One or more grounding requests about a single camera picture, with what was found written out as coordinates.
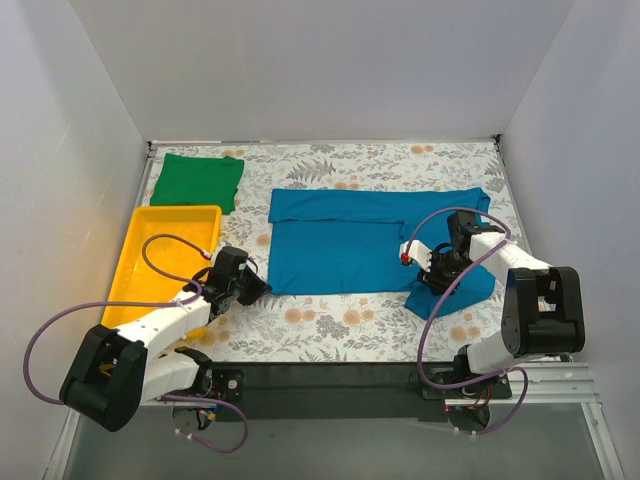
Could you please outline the blue t shirt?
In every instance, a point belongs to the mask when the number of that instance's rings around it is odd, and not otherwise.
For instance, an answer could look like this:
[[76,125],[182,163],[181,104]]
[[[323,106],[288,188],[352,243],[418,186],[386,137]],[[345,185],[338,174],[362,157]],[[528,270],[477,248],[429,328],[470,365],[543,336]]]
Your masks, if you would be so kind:
[[405,306],[422,319],[448,315],[488,299],[494,277],[475,269],[439,300],[417,280],[417,266],[403,266],[400,245],[411,235],[430,248],[449,239],[447,207],[487,211],[479,187],[449,192],[276,189],[268,283],[279,295],[405,292]]

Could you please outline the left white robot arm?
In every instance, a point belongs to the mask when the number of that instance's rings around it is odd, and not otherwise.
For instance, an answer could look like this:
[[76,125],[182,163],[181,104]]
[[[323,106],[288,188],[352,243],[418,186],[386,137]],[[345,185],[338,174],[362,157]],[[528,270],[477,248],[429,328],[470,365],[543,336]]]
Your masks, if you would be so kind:
[[233,304],[250,306],[270,290],[246,251],[223,247],[168,304],[115,328],[91,328],[62,383],[60,401],[115,432],[141,404],[167,394],[224,398],[213,361],[176,343]]

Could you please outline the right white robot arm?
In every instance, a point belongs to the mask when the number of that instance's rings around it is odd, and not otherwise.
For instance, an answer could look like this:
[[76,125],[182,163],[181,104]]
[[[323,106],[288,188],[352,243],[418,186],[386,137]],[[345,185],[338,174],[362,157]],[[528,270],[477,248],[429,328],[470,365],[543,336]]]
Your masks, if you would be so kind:
[[411,235],[400,247],[403,265],[419,266],[420,282],[435,290],[439,311],[459,284],[484,268],[504,287],[500,329],[463,349],[452,363],[450,383],[438,383],[416,361],[421,382],[460,390],[505,375],[520,364],[583,350],[586,340],[578,272],[533,257],[512,240],[502,220],[468,207],[447,207],[450,240],[434,249]]

